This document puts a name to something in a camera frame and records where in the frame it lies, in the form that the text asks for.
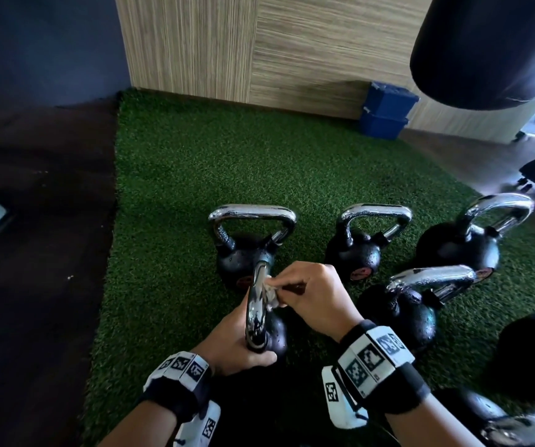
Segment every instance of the hand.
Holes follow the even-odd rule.
[[[278,359],[273,351],[257,354],[247,349],[245,320],[248,296],[249,292],[241,304],[225,316],[210,335],[192,350],[192,353],[200,355],[210,364],[214,374],[232,375],[258,365],[271,365]]]
[[[305,291],[297,295],[278,289],[278,300],[299,314],[317,332],[339,342],[353,327],[363,321],[338,273],[331,265],[294,262],[278,276],[266,279],[274,287],[305,283]]]

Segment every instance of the green grass mat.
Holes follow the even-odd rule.
[[[414,221],[385,250],[374,283],[412,257],[428,226],[455,217],[476,196],[403,142],[366,138],[343,121],[134,90],[125,94],[118,121],[119,210],[85,403],[87,445],[129,412],[160,361],[195,346],[240,302],[215,273],[207,216],[217,206],[296,211],[297,229],[278,253],[276,273],[294,260],[323,261],[346,206],[407,205]],[[362,224],[375,231],[386,223]],[[350,292],[356,297],[365,287]],[[499,331],[533,311],[535,235],[522,226],[504,240],[496,274],[442,311],[441,336],[419,370],[432,387],[481,389]],[[279,427],[348,436],[331,427],[322,395],[320,370],[333,363],[331,342],[302,327],[289,329],[290,379],[302,383],[301,373],[311,379],[286,397]]]

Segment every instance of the dark floor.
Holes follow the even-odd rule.
[[[0,446],[78,444],[112,242],[116,100],[0,111]]]

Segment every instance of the red kettlebell label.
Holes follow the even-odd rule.
[[[236,286],[238,288],[246,290],[251,286],[252,283],[253,283],[253,276],[245,276],[244,278],[240,278],[236,282]]]
[[[482,268],[480,270],[475,271],[477,279],[474,283],[479,284],[479,282],[486,280],[489,276],[493,274],[493,271],[495,270],[491,267]]]
[[[352,273],[350,273],[350,280],[351,281],[360,281],[361,279],[368,278],[371,276],[372,269],[368,266],[364,268],[359,268],[357,270],[354,270]]]

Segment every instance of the dark blue wall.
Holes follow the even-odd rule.
[[[0,0],[0,107],[76,104],[129,85],[114,0]]]

